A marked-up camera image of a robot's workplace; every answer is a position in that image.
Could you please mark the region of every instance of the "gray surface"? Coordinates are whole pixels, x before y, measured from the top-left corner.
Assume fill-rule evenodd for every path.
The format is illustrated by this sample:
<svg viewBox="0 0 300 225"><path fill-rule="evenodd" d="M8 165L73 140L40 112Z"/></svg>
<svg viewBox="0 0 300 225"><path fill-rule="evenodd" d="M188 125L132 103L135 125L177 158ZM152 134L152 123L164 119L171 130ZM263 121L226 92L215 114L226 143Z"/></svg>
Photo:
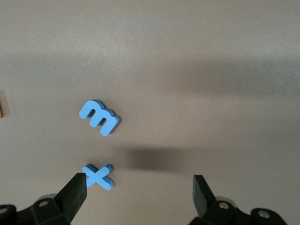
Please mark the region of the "gray surface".
<svg viewBox="0 0 300 225"><path fill-rule="evenodd" d="M300 2L1 1L0 200L114 165L73 225L184 225L193 174L299 224ZM78 112L122 119L102 137Z"/></svg>

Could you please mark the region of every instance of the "blue toy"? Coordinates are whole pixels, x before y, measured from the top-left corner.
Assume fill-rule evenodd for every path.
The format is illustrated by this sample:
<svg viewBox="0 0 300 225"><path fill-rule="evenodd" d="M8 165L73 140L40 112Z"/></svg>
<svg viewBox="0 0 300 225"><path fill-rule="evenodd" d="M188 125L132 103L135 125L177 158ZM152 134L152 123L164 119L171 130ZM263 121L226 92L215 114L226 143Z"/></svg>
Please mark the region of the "blue toy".
<svg viewBox="0 0 300 225"><path fill-rule="evenodd" d="M113 186L113 181L107 177L112 170L112 165L106 164L101 169L97 169L92 164L87 164L82 171L88 176L86 179L86 186L90 187L94 183L97 183L105 190L110 190Z"/></svg>
<svg viewBox="0 0 300 225"><path fill-rule="evenodd" d="M119 117L115 115L112 110L106 109L99 100L86 102L80 110L79 116L81 119L85 119L90 117L94 112L95 114L90 119L91 127L95 128L106 119L106 122L100 129L100 133L103 136L108 136L120 121Z"/></svg>

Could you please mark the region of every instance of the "screw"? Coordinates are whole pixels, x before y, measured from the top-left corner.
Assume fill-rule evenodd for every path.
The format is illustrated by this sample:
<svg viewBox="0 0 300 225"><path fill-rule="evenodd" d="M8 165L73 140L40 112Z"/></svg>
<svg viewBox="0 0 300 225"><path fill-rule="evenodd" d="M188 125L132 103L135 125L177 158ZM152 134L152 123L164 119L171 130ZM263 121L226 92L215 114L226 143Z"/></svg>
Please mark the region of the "screw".
<svg viewBox="0 0 300 225"><path fill-rule="evenodd" d="M265 218L265 219L269 219L269 218L270 218L269 213L267 213L267 212L264 211L264 210L259 210L259 211L258 211L258 214L259 214L262 218Z"/></svg>
<svg viewBox="0 0 300 225"><path fill-rule="evenodd" d="M220 206L220 208L222 208L222 209L224 209L224 210L229 209L229 205L228 205L227 203L225 203L225 202L221 202L221 203L219 204L219 206Z"/></svg>
<svg viewBox="0 0 300 225"><path fill-rule="evenodd" d="M0 214L3 214L3 213L6 213L8 211L8 208L3 208L3 209L0 209Z"/></svg>
<svg viewBox="0 0 300 225"><path fill-rule="evenodd" d="M45 205L47 205L48 204L48 201L42 201L40 204L39 204L39 207L43 207L43 206L45 206Z"/></svg>

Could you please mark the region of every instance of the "letter x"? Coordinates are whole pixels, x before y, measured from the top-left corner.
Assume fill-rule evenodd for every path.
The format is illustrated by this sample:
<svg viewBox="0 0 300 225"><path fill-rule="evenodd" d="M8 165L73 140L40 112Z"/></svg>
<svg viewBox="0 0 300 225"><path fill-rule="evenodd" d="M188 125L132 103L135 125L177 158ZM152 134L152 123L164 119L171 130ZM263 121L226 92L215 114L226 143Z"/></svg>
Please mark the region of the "letter x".
<svg viewBox="0 0 300 225"><path fill-rule="evenodd" d="M92 164L87 164L82 171L88 176L86 179L86 186L90 187L97 183L105 190L110 190L113 186L113 181L107 177L112 170L112 165L106 164L101 169L97 169Z"/></svg>

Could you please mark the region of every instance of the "blue letter m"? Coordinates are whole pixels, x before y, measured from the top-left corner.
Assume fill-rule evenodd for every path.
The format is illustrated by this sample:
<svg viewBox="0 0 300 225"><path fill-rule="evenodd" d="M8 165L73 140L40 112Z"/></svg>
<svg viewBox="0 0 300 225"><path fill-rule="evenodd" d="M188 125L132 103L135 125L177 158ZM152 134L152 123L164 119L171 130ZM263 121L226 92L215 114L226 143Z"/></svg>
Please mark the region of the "blue letter m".
<svg viewBox="0 0 300 225"><path fill-rule="evenodd" d="M119 117L114 115L110 109L106 109L99 100L90 100L86 102L80 110L79 116L81 119L85 119L90 117L93 112L95 113L90 119L90 125L92 127L95 128L100 125L104 119L106 119L106 122L100 129L100 133L103 136L108 136L120 121Z"/></svg>

